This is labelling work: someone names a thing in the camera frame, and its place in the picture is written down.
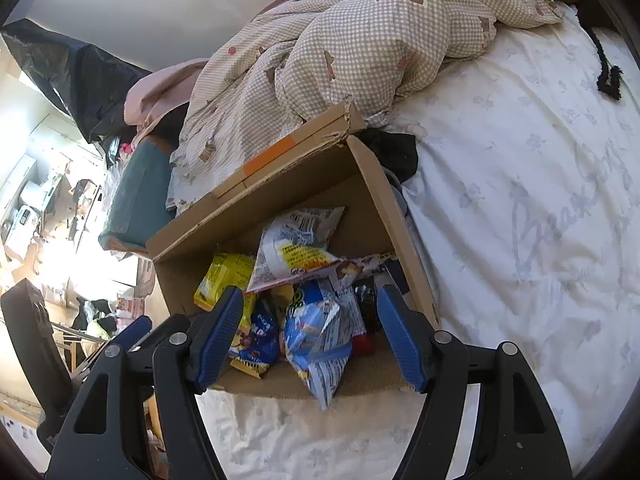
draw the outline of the metal rod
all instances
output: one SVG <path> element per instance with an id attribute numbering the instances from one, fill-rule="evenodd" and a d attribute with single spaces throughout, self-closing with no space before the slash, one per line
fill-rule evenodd
<path id="1" fill-rule="evenodd" d="M 73 328 L 69 328 L 68 326 L 60 325 L 58 323 L 51 322 L 51 326 L 60 330 L 60 332 L 64 332 L 66 334 L 77 335 L 82 339 L 87 339 L 87 341 L 93 341 L 94 343 L 106 343 L 106 339 L 102 339 L 100 337 L 94 337 L 92 335 L 85 334 L 84 332 L 80 332 L 79 330 L 74 330 Z"/>

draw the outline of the black plastic bag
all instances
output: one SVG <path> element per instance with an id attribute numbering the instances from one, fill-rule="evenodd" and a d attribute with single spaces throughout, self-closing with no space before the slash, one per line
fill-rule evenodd
<path id="1" fill-rule="evenodd" d="M 133 139 L 136 128 L 124 122 L 124 101 L 129 89 L 150 72 L 31 20 L 9 23 L 1 33 L 21 70 L 71 116 L 87 142 Z"/>

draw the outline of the white snack bag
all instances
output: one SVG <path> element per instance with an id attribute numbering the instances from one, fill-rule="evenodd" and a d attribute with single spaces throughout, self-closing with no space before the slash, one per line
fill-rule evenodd
<path id="1" fill-rule="evenodd" d="M 247 292 L 326 275 L 340 258 L 327 252 L 343 207 L 296 209 L 273 219 L 262 231 Z"/>

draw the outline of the white bed sheet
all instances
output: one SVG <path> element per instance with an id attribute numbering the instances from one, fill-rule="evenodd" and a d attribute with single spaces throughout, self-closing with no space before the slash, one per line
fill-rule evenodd
<path id="1" fill-rule="evenodd" d="M 443 325 L 462 341 L 516 342 L 554 410 L 574 470 L 597 450 L 640 376 L 640 72 L 620 102 L 599 93 L 591 40 L 563 24 L 501 27 L 481 58 L 442 70 L 398 104 L 392 130 L 419 137 L 404 185 L 433 261 Z M 469 387 L 449 478 L 465 469 L 478 388 Z M 230 479 L 388 479 L 423 396 L 198 400 Z"/>

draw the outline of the checkered blanket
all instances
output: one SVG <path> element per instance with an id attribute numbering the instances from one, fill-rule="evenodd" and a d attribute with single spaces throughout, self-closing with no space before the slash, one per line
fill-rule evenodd
<path id="1" fill-rule="evenodd" d="M 369 126 L 427 86 L 447 58 L 471 59 L 495 22 L 561 21 L 553 0 L 290 0 L 256 17 L 203 69 L 167 207 L 183 211 L 328 106 L 353 99 Z"/>

